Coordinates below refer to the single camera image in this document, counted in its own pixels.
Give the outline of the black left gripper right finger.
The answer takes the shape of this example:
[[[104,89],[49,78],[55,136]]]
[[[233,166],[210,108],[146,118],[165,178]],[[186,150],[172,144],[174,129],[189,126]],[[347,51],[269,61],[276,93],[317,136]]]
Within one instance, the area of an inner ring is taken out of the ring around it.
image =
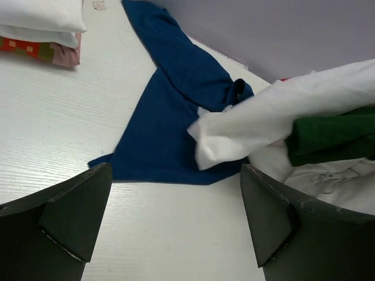
[[[240,186],[266,280],[373,280],[374,216],[340,208],[243,165]]]

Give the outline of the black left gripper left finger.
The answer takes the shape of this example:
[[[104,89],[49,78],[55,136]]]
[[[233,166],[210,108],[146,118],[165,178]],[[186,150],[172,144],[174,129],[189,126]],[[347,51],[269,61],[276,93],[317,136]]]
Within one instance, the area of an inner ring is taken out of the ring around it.
[[[112,184],[102,163],[1,205],[1,280],[81,280]]]

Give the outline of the dark green t-shirt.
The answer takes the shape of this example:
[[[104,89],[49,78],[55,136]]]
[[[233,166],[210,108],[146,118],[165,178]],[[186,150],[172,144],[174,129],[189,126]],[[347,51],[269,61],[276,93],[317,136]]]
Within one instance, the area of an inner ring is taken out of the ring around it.
[[[285,144],[294,167],[361,158],[374,160],[374,107],[296,119]]]

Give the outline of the white t-shirt with black print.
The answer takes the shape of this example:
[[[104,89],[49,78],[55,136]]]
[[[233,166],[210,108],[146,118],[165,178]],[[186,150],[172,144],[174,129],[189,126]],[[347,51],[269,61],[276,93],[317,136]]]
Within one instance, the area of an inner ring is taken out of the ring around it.
[[[374,162],[353,160],[293,167],[285,139],[294,120],[374,108],[374,61],[277,81],[232,109],[209,113],[188,128],[200,170],[247,158],[258,170],[318,200],[374,214]]]

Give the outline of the blue Mickey t-shirt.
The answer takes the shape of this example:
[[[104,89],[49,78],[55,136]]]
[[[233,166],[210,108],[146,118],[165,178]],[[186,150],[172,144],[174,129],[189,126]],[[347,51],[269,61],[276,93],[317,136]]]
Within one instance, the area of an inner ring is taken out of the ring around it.
[[[114,181],[208,185],[241,170],[246,159],[199,170],[188,127],[207,112],[223,112],[253,96],[193,44],[166,9],[146,1],[123,1],[128,19],[156,63],[114,152],[88,163],[107,162]]]

